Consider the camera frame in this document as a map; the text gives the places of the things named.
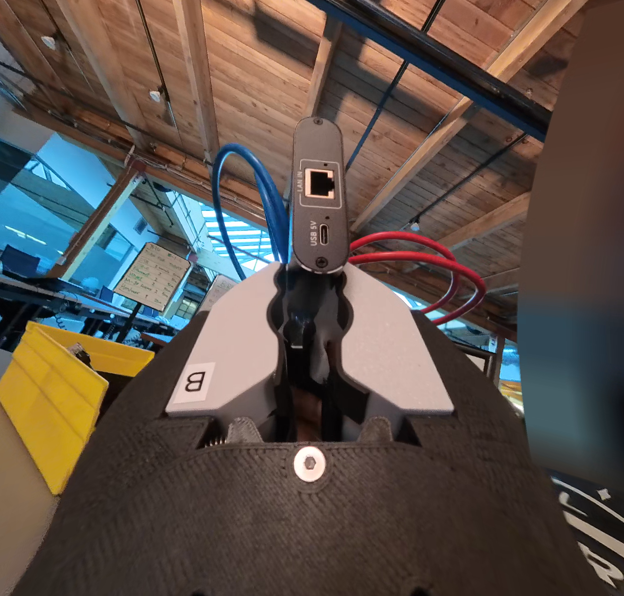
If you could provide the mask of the long work table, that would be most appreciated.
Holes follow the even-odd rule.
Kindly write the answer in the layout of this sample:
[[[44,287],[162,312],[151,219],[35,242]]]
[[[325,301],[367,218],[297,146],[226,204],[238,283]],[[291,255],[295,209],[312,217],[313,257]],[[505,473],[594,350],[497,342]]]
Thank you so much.
[[[53,291],[38,287],[31,283],[15,280],[7,275],[1,275],[1,292],[24,297],[27,303],[40,304],[50,309],[67,306],[67,311],[86,316],[92,314],[101,319],[126,320],[130,311],[97,298],[80,295],[70,291]]]

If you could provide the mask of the small whiteboard on stand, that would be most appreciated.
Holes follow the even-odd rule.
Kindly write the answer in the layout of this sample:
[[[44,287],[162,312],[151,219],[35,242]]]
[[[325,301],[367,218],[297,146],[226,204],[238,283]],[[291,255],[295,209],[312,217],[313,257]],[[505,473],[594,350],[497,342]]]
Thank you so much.
[[[234,288],[238,283],[239,281],[226,275],[218,274],[209,285],[207,293],[199,305],[198,312],[210,311],[214,304],[216,304],[222,296]]]

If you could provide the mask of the large whiteboard on stand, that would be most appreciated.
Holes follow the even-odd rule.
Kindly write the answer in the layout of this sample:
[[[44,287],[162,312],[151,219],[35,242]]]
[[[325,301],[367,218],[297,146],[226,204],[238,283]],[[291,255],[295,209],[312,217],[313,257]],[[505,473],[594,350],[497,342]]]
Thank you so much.
[[[113,288],[113,293],[134,302],[116,342],[123,343],[134,328],[141,307],[158,311],[164,319],[178,290],[192,270],[192,263],[185,257],[161,247],[154,242],[145,243],[133,262]]]

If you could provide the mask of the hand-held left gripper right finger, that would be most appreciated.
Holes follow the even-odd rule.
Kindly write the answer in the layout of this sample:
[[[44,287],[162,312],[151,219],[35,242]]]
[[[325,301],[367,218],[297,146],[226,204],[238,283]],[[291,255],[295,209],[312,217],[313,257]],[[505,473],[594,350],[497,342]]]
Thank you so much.
[[[397,437],[409,416],[455,407],[407,305],[380,281],[345,266],[337,293],[339,333],[327,342],[330,441],[355,441],[374,417]]]

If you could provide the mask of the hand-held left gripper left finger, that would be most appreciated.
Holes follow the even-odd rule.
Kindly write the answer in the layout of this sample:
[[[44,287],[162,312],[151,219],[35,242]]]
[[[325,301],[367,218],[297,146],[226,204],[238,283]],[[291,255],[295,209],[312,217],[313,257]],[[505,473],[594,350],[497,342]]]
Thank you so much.
[[[270,312],[279,300],[274,262],[225,293],[208,312],[165,412],[211,416],[226,429],[250,419],[275,433],[279,399],[288,388],[285,344]]]

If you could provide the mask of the yellow plastic bin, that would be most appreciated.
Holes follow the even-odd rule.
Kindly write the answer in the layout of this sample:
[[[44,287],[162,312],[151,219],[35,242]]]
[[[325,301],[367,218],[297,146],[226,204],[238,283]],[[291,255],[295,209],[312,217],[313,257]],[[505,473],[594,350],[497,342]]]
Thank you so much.
[[[67,351],[81,343],[93,369]],[[98,420],[154,352],[30,321],[1,379],[1,405],[53,496]]]

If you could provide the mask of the black ethernet adapter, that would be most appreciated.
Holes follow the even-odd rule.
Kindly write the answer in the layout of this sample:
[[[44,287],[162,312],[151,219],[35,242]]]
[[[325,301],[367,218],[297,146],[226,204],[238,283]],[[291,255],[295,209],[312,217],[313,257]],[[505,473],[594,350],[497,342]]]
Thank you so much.
[[[294,130],[292,152],[283,336],[292,350],[303,350],[349,255],[342,133],[330,120],[305,118]]]

